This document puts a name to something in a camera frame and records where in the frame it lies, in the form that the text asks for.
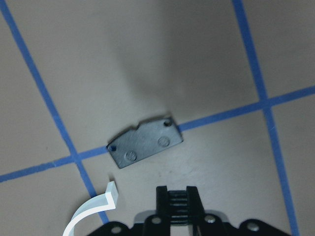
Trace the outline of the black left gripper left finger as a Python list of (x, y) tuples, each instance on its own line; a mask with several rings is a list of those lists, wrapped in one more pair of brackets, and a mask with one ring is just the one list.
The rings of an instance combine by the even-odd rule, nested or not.
[(145, 236), (169, 236), (170, 217), (169, 217), (169, 197), (166, 186), (156, 188), (156, 210), (148, 216), (144, 222)]

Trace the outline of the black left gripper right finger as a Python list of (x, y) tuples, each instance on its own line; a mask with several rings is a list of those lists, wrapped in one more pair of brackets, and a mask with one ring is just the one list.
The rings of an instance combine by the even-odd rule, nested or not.
[(189, 235), (190, 236), (220, 236), (221, 220), (212, 213), (206, 212), (197, 187), (186, 188), (189, 210)]

